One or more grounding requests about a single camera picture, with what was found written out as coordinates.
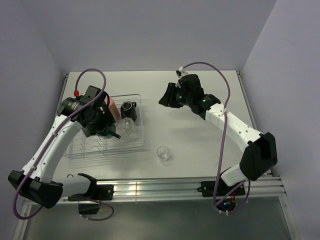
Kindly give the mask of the teal ceramic mug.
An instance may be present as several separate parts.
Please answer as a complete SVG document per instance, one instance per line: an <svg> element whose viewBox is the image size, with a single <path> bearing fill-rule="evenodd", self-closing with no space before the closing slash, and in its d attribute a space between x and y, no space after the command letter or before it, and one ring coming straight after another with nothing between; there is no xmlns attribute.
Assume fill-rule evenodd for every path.
<svg viewBox="0 0 320 240"><path fill-rule="evenodd" d="M98 131L96 135L106 139L110 139L110 138L121 139L121 136L116 133L115 127L106 127L104 130Z"/></svg>

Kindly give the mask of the pink plastic cup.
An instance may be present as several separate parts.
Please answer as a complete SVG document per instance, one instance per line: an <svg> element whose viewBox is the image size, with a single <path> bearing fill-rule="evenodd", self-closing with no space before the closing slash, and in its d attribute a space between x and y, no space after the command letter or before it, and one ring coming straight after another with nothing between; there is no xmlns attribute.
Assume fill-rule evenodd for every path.
<svg viewBox="0 0 320 240"><path fill-rule="evenodd" d="M120 121L122 119L121 113L119 112L113 98L107 96L104 101L105 101L105 104L108 106L108 109L111 112L114 120Z"/></svg>

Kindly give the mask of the black ceramic mug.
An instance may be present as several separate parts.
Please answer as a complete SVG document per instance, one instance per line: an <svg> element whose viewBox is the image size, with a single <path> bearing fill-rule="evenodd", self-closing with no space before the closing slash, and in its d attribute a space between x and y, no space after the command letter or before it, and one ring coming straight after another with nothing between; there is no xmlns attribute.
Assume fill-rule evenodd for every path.
<svg viewBox="0 0 320 240"><path fill-rule="evenodd" d="M123 102L120 107L121 118L130 118L135 122L137 119L136 107L137 103L135 101Z"/></svg>

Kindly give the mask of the clear glass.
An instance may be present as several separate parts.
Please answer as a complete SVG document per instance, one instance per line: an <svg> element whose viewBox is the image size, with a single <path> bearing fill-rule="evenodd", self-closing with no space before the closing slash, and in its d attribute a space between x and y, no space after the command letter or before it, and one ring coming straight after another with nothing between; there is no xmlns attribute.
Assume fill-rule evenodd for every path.
<svg viewBox="0 0 320 240"><path fill-rule="evenodd" d="M121 135L121 137L126 138L129 136L133 136L136 131L136 125L132 118L125 117L117 122L117 129Z"/></svg>
<svg viewBox="0 0 320 240"><path fill-rule="evenodd" d="M167 162L171 157L171 151L166 146L160 146L156 151L156 155L160 161Z"/></svg>

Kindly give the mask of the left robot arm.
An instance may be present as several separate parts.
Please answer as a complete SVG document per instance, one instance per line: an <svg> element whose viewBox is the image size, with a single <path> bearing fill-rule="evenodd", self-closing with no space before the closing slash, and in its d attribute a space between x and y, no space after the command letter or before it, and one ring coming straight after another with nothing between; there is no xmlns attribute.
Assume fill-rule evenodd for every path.
<svg viewBox="0 0 320 240"><path fill-rule="evenodd" d="M79 133L86 137L112 133L113 116L105 99L108 94L90 85L85 94L63 100L50 132L41 146L22 168L12 170L8 181L18 194L47 209L61 198L77 196L91 200L98 193L97 179L79 173L74 177L54 180L56 168L71 141Z"/></svg>

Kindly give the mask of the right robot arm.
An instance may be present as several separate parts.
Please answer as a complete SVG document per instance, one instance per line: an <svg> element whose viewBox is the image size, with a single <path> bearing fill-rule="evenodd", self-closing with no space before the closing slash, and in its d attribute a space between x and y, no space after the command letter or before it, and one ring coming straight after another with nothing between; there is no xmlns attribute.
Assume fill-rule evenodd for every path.
<svg viewBox="0 0 320 240"><path fill-rule="evenodd" d="M240 162L220 175L216 183L220 194L229 194L235 184L244 180L257 180L277 164L276 139L271 133L251 128L228 111L217 97L206 94L198 75L181 70L176 74L178 81L168 84L158 103L176 109L188 106L194 114L221 129L242 152Z"/></svg>

